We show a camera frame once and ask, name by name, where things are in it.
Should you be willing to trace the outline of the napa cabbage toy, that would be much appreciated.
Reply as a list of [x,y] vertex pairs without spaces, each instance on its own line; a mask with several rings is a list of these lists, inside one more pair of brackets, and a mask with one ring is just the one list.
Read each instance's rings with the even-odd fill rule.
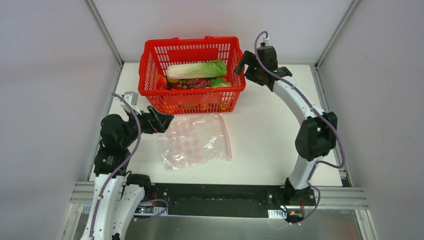
[[166,75],[170,79],[195,79],[225,77],[228,74],[226,64],[221,60],[170,65]]

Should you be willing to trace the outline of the clear zip top bag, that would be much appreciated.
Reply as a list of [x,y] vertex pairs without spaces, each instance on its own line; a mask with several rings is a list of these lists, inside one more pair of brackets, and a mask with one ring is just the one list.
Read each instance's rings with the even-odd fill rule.
[[233,159],[228,130],[221,113],[174,120],[158,142],[160,156],[169,171]]

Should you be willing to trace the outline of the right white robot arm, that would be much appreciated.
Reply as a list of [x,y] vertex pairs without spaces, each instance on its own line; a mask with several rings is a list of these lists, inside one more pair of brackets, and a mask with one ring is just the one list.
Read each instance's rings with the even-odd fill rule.
[[249,81],[267,86],[286,103],[300,125],[294,141],[298,158],[282,191],[282,199],[296,205],[311,195],[310,181],[318,162],[336,146],[337,116],[325,112],[306,97],[292,72],[278,66],[273,46],[263,45],[255,53],[244,51],[234,72],[244,72]]

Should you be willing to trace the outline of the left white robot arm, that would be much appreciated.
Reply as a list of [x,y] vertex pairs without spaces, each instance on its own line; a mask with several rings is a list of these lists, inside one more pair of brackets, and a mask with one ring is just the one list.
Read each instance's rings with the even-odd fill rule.
[[128,120],[118,114],[100,123],[101,140],[94,159],[94,191],[83,240],[123,240],[140,202],[152,198],[148,175],[129,173],[134,155],[129,147],[139,144],[142,134],[163,134],[174,116],[148,106],[147,112],[128,112]]

